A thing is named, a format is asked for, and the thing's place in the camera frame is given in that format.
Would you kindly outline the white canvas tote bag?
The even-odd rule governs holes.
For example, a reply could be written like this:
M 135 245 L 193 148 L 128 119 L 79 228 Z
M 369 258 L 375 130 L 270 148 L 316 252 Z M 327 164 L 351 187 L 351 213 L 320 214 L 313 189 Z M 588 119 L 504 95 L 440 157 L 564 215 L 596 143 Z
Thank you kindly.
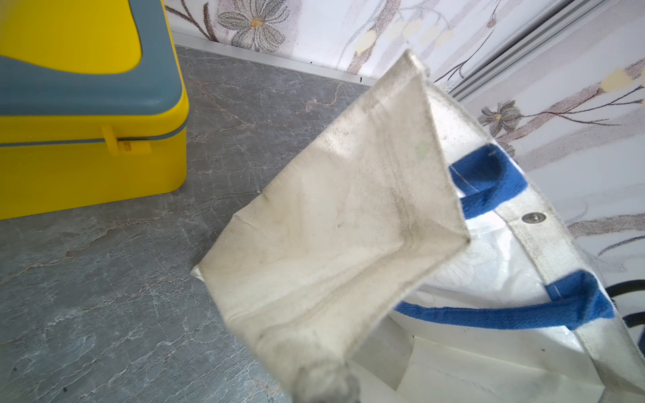
M 194 267 L 295 402 L 641 402 L 549 201 L 405 53 Z

